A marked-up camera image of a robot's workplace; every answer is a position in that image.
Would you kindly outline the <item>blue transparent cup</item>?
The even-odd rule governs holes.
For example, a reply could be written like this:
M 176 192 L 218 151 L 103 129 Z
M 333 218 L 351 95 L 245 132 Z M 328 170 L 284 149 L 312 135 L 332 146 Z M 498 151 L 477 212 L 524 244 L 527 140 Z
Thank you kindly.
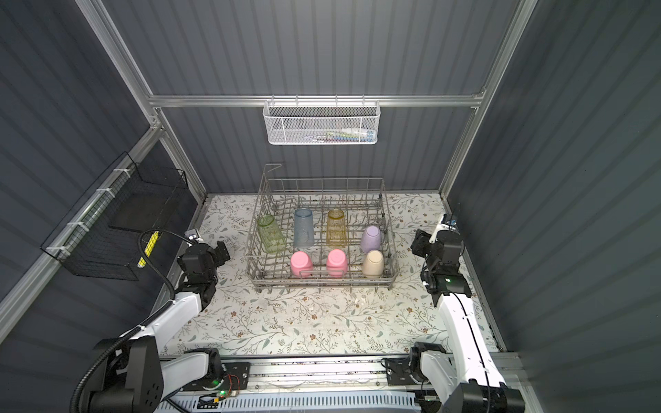
M 313 211 L 298 208 L 294 211 L 294 247 L 298 249 L 314 246 Z

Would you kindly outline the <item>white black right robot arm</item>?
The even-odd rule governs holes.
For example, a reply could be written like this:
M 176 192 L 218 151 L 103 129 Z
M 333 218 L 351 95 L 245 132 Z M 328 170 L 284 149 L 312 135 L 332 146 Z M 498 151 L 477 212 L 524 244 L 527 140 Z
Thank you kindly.
M 446 327 L 452 356 L 440 344 L 415 342 L 411 376 L 433 386 L 442 412 L 523 412 L 523 395 L 507 385 L 480 334 L 473 294 L 460 272 L 463 251 L 461 235 L 445 225 L 415 233 L 411 252 L 424 260 L 420 279 Z

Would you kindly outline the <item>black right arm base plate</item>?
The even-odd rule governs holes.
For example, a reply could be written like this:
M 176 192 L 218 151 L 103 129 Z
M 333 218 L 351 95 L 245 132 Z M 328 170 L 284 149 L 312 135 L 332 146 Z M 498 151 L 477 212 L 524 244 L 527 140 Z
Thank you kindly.
M 383 358 L 380 361 L 387 375 L 387 384 L 395 385 L 423 385 L 427 378 L 423 375 L 419 360 L 410 357 Z

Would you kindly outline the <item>pink plastic cup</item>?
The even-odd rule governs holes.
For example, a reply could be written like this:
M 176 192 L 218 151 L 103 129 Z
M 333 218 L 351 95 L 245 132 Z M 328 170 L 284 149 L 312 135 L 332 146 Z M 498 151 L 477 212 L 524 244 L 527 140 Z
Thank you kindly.
M 290 259 L 293 276 L 308 278 L 313 275 L 313 261 L 305 251 L 296 251 Z
M 326 270 L 333 278 L 343 278 L 349 271 L 349 261 L 343 250 L 335 249 L 326 258 Z

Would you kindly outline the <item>green transparent cup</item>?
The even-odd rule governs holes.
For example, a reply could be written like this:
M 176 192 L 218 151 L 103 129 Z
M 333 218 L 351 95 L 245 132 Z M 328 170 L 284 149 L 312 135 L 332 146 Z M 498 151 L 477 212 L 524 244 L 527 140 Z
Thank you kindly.
M 265 214 L 258 219 L 258 235 L 263 249 L 267 253 L 275 254 L 285 251 L 286 239 L 273 215 Z

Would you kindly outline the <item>lilac plastic cup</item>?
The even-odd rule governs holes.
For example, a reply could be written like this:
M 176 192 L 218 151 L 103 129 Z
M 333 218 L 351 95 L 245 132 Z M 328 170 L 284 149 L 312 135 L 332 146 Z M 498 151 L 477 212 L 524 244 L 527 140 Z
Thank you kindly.
M 371 251 L 381 251 L 382 232 L 376 225 L 368 226 L 361 236 L 361 251 L 365 254 Z

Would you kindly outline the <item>beige plastic cup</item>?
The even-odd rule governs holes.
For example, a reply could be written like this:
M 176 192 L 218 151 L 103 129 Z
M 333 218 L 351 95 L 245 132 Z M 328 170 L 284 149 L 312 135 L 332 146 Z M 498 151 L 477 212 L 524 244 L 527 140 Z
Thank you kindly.
M 363 262 L 363 275 L 367 278 L 380 278 L 385 270 L 385 259 L 378 250 L 372 250 L 365 256 Z

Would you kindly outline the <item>yellow transparent cup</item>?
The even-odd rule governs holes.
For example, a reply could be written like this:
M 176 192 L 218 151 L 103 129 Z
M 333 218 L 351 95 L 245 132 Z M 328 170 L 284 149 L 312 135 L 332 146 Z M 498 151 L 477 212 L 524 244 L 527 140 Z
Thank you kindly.
M 336 248 L 345 248 L 348 244 L 347 221 L 341 209 L 332 209 L 327 214 L 326 243 Z

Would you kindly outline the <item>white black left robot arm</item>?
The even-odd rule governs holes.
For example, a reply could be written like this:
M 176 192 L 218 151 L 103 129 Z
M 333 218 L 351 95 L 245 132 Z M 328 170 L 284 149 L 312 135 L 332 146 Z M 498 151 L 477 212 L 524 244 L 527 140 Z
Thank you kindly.
M 215 391 L 225 385 L 217 349 L 160 358 L 167 342 L 211 303 L 217 269 L 230 260 L 224 243 L 194 243 L 179 256 L 184 282 L 153 315 L 117 339 L 96 344 L 98 353 L 72 394 L 72 412 L 153 412 L 191 383 Z

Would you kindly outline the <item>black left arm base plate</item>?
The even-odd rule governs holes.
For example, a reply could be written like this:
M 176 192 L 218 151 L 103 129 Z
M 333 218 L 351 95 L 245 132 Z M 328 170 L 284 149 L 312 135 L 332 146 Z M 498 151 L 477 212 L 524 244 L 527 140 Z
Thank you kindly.
M 250 378 L 251 363 L 230 362 L 222 365 L 218 378 L 200 379 L 185 385 L 184 392 L 240 392 L 246 390 Z

